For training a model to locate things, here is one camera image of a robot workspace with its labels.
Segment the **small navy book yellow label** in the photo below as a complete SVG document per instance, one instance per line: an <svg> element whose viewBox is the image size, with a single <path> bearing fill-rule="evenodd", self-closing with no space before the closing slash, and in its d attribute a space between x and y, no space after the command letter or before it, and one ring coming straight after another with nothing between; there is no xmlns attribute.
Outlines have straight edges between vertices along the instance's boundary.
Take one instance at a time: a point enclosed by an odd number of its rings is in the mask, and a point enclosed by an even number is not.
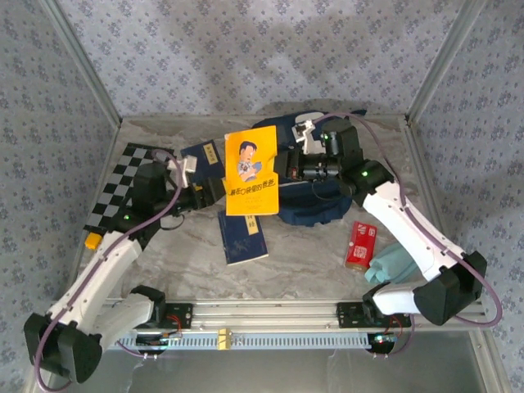
<svg viewBox="0 0 524 393"><path fill-rule="evenodd" d="M224 164L213 140L185 147L180 152L182 157L196 157L196 170L190 174L193 183L202 183L206 178L222 179L225 177Z"/></svg>

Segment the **large navy book yellow label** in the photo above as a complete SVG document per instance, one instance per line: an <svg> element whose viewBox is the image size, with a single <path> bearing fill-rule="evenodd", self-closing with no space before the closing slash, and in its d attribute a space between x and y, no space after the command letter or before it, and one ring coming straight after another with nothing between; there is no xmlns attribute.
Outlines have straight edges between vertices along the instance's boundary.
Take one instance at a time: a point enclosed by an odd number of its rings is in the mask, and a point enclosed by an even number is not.
<svg viewBox="0 0 524 393"><path fill-rule="evenodd" d="M218 213L227 265L259 260L269 255L258 216L229 216Z"/></svg>

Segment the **yellow cartoon cover book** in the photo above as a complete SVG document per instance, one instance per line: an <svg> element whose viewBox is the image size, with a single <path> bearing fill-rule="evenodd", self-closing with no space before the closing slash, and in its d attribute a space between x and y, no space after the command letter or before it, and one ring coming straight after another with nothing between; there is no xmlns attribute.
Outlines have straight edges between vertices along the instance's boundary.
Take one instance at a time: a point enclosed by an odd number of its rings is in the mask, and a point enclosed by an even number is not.
<svg viewBox="0 0 524 393"><path fill-rule="evenodd" d="M226 215L275 215L279 212L278 154L274 125L224 136Z"/></svg>

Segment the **black grey folding chessboard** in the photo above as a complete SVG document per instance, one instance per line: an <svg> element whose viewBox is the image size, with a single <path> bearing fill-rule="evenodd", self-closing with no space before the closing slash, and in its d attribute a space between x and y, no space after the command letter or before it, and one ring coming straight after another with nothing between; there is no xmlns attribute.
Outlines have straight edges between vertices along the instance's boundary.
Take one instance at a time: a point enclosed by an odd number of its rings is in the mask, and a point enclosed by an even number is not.
<svg viewBox="0 0 524 393"><path fill-rule="evenodd" d="M173 157L174 151L169 148L128 143L103 187L84 229L90 233L105 235L109 220L124 205L124 199L131 191L138 167L150 163L163 165Z"/></svg>

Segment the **small circuit board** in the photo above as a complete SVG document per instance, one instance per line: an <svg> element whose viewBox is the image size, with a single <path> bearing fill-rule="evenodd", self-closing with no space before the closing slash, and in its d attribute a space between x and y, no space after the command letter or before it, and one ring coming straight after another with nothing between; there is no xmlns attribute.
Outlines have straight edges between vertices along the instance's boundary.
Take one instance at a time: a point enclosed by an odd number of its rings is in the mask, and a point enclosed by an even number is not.
<svg viewBox="0 0 524 393"><path fill-rule="evenodd" d="M171 340L179 340L183 337L181 332L162 332L138 334L135 339L136 346L167 346Z"/></svg>
<svg viewBox="0 0 524 393"><path fill-rule="evenodd" d="M373 355L390 354L398 338L394 333L369 333L368 343L371 346L368 352Z"/></svg>

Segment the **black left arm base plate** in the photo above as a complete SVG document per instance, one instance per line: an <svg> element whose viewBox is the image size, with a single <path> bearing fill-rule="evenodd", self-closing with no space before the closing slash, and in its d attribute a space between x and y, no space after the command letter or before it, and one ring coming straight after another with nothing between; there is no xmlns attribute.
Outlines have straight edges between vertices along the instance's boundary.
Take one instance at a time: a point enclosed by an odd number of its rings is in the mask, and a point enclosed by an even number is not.
<svg viewBox="0 0 524 393"><path fill-rule="evenodd" d="M151 318L137 325L138 329L189 329L192 325L193 304L165 303L155 306Z"/></svg>

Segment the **red cardboard box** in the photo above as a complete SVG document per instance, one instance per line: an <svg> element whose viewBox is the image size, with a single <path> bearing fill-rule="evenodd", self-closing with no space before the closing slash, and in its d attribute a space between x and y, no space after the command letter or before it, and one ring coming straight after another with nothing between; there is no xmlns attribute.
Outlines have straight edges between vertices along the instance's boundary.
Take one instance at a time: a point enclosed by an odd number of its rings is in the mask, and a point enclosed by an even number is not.
<svg viewBox="0 0 524 393"><path fill-rule="evenodd" d="M345 266L365 273L373 257L376 237L377 228L375 226L354 221Z"/></svg>

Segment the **aluminium frame post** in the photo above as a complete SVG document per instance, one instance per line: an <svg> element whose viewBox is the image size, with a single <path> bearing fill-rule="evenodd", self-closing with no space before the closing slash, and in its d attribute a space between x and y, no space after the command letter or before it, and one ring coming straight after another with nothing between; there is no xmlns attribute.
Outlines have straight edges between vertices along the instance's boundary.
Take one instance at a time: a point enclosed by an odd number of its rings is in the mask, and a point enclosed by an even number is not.
<svg viewBox="0 0 524 393"><path fill-rule="evenodd" d="M405 114L408 125L416 124L421 118L487 2L488 0L463 1L420 89Z"/></svg>
<svg viewBox="0 0 524 393"><path fill-rule="evenodd" d="M72 57L80 74L92 91L97 103L104 112L106 118L115 127L120 127L122 119L111 100L104 84L97 75L95 67L88 58L73 25L69 22L57 0L37 0L44 12L47 14L58 37L65 45L66 50Z"/></svg>

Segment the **teal cloth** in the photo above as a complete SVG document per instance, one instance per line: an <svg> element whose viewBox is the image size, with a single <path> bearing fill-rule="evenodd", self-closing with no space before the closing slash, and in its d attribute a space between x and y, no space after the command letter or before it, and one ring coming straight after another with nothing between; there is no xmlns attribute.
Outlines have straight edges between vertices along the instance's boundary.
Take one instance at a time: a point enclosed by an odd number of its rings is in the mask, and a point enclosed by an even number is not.
<svg viewBox="0 0 524 393"><path fill-rule="evenodd" d="M397 242L371 259L364 277L371 284L402 283L417 270L418 266L412 256Z"/></svg>

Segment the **aluminium side rail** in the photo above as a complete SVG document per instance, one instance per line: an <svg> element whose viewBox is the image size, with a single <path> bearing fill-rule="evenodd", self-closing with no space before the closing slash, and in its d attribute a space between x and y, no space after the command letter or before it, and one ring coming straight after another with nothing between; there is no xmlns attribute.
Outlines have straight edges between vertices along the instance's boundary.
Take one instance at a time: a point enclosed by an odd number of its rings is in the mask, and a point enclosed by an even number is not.
<svg viewBox="0 0 524 393"><path fill-rule="evenodd" d="M441 233L450 238L450 230L440 210L439 198L432 182L431 168L424 156L424 149L417 135L417 129L414 126L410 126L403 115L399 117L398 121L417 179L418 192L423 205L423 210L420 211L424 212L425 216Z"/></svg>
<svg viewBox="0 0 524 393"><path fill-rule="evenodd" d="M98 180L97 180L97 187L96 187L96 190L94 192L94 197L93 197L92 203L91 203L91 205L90 205L90 207L88 209L88 214L90 214L91 210L96 205L97 199L98 199L99 195L102 192L103 182L104 182L104 179L106 177L109 164L111 162L111 156L112 156L113 151L115 149L116 140L117 140L117 138L119 136L119 133L120 133L120 130L121 130L121 125L122 125L122 122L119 122L114 127L113 134L111 136L111 140L110 140L108 148L107 148L105 160L104 160L103 165L102 165L102 170L101 170L101 173L100 173L100 175L98 177ZM66 293L67 289L73 284L74 280L76 279L76 277L78 275L78 272L79 272L79 266L81 265L81 261L82 261L82 258L83 258L83 253L84 253L84 248L85 248L84 242L85 242L87 236L88 236L88 232L85 229L82 228L81 232L80 232L80 235L79 235L79 243L78 243L78 246L76 248L74 258L70 262L70 264L68 265L69 270L68 270L68 273L67 273L67 277L66 277L65 281L60 285L56 295L52 298L53 300L59 300Z"/></svg>

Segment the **grey metal panel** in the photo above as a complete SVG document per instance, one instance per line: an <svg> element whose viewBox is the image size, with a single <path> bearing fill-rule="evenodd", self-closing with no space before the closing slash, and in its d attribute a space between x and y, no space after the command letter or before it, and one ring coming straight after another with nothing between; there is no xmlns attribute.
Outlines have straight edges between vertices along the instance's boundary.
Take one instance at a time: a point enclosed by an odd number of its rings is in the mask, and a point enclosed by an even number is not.
<svg viewBox="0 0 524 393"><path fill-rule="evenodd" d="M62 393L487 393L468 353L412 347L388 359L364 350L181 351L140 360L113 350Z"/></svg>

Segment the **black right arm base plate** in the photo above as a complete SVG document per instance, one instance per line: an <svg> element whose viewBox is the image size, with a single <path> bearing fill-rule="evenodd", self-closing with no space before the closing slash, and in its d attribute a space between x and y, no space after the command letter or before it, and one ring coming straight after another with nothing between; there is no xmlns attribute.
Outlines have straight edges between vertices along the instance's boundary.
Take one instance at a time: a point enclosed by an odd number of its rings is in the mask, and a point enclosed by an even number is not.
<svg viewBox="0 0 524 393"><path fill-rule="evenodd" d="M410 328L412 326L407 314L379 314L363 302L337 303L337 320L340 328Z"/></svg>

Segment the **aluminium mounting rail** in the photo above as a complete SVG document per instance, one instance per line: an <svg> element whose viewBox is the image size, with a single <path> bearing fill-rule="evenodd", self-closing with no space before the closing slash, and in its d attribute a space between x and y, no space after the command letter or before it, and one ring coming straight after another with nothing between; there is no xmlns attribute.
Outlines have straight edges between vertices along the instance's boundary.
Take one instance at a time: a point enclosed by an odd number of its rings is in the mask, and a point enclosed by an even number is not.
<svg viewBox="0 0 524 393"><path fill-rule="evenodd" d="M235 333L331 332L347 329L351 332L404 332L410 328L433 329L435 324L422 315L409 315L411 327L340 328L337 303L349 300L152 300L148 296L131 294L111 306L107 300L78 300L67 306L61 301L44 312L44 320L57 320L62 327L72 326L86 335L99 335L109 340L128 332L217 332L230 328ZM137 325L151 318L155 306L165 303L193 304L192 325L189 329L138 329Z"/></svg>

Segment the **navy blue student backpack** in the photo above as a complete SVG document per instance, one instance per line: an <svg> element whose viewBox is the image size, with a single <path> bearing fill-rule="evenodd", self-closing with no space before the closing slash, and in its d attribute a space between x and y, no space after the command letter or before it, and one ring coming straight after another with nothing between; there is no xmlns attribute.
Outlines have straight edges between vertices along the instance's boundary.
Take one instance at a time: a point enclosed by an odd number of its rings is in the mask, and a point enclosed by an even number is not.
<svg viewBox="0 0 524 393"><path fill-rule="evenodd" d="M321 140L322 127L332 120L351 120L348 116L327 117L322 111L302 111L290 115L281 115L261 120L253 125L256 128L274 125L277 130L278 153L299 149L291 128L305 120L312 120L315 125L313 137ZM286 224L312 227L315 224L328 224L342 219L351 205L351 198L341 193L334 180L323 182L279 180L278 217Z"/></svg>

